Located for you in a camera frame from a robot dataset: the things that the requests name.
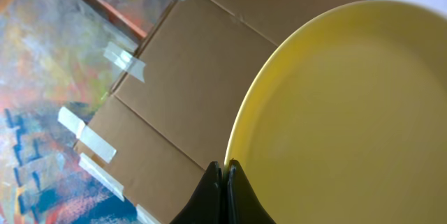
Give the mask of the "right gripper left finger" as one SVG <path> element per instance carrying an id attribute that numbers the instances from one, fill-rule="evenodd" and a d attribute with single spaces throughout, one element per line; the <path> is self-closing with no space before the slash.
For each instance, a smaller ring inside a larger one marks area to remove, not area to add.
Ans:
<path id="1" fill-rule="evenodd" d="M 217 224 L 221 211 L 221 168 L 211 162 L 190 200 L 171 224 Z"/>

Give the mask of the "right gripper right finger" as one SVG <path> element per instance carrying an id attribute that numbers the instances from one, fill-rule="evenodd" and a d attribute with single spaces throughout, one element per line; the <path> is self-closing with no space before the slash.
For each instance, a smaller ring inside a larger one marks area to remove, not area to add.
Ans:
<path id="1" fill-rule="evenodd" d="M 259 202 L 240 163 L 232 159 L 228 166 L 227 217 L 231 224 L 275 224 Z"/>

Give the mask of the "yellow plate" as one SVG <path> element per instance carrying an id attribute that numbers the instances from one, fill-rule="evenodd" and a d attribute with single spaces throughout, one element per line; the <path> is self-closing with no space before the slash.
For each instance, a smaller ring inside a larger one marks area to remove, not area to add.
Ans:
<path id="1" fill-rule="evenodd" d="M 446 18 L 389 0 L 315 17 L 256 76 L 226 160 L 277 223 L 445 223 Z"/>

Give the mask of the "white tape strip bottom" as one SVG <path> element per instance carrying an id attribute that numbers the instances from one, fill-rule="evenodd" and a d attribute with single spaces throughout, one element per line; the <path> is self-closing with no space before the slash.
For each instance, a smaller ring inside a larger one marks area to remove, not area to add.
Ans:
<path id="1" fill-rule="evenodd" d="M 146 211 L 140 204 L 136 206 L 137 220 L 142 224 L 161 224 L 153 215 Z"/>

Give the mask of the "white tape strip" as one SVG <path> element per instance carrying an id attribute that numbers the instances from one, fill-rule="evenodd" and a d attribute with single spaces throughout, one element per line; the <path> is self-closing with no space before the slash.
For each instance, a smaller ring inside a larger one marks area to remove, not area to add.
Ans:
<path id="1" fill-rule="evenodd" d="M 61 107 L 58 112 L 58 122 L 72 132 L 76 139 L 89 147 L 97 156 L 109 163 L 117 150 L 94 132 L 81 118 L 67 107 Z"/>
<path id="2" fill-rule="evenodd" d="M 108 174 L 102 167 L 95 163 L 86 154 L 80 154 L 80 161 L 78 165 L 98 180 L 103 186 L 105 186 L 109 191 L 111 191 L 116 197 L 121 201 L 125 200 L 123 195 L 124 186 Z"/>
<path id="3" fill-rule="evenodd" d="M 146 63 L 133 57 L 129 52 L 123 50 L 121 47 L 113 42 L 109 42 L 105 48 L 103 56 L 109 61 L 113 62 L 118 68 L 134 76 L 134 78 L 145 81 L 144 69 Z"/>
<path id="4" fill-rule="evenodd" d="M 146 211 L 140 204 L 136 206 L 137 220 L 142 224 L 161 224 L 153 215 Z"/>

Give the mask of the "brown cardboard sheet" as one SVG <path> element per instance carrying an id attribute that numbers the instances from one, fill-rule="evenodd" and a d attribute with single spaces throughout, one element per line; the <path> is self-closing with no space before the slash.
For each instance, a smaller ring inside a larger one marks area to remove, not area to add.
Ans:
<path id="1" fill-rule="evenodd" d="M 222 162 L 242 101 L 269 56 L 296 29 L 360 0 L 183 0 L 138 52 L 145 81 L 125 75 L 89 127 L 117 153 L 90 157 L 160 223 L 182 210 L 205 168 Z"/>

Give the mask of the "white tape strip middle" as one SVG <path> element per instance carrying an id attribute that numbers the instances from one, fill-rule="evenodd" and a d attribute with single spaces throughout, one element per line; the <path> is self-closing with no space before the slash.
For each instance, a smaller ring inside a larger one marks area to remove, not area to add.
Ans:
<path id="1" fill-rule="evenodd" d="M 72 132 L 76 139 L 89 147 L 97 156 L 109 163 L 117 150 L 94 132 L 81 118 L 67 107 L 61 107 L 58 112 L 58 122 Z"/>

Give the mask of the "white tape strip lower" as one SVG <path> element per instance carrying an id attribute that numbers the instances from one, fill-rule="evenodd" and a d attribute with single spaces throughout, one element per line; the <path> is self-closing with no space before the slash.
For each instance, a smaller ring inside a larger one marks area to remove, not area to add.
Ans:
<path id="1" fill-rule="evenodd" d="M 86 154 L 80 154 L 80 161 L 78 165 L 98 180 L 103 186 L 105 186 L 109 191 L 111 191 L 116 197 L 121 201 L 125 200 L 123 195 L 124 186 L 108 174 L 102 167 L 95 163 Z"/>

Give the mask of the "white tape strip upper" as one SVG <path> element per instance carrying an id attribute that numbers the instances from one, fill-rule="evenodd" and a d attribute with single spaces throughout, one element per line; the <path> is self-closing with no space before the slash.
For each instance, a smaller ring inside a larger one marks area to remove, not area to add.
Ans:
<path id="1" fill-rule="evenodd" d="M 134 78 L 145 81 L 144 69 L 146 63 L 133 57 L 129 52 L 123 50 L 121 47 L 113 42 L 109 42 L 105 48 L 103 56 L 109 61 L 113 62 L 118 68 L 134 76 Z"/>

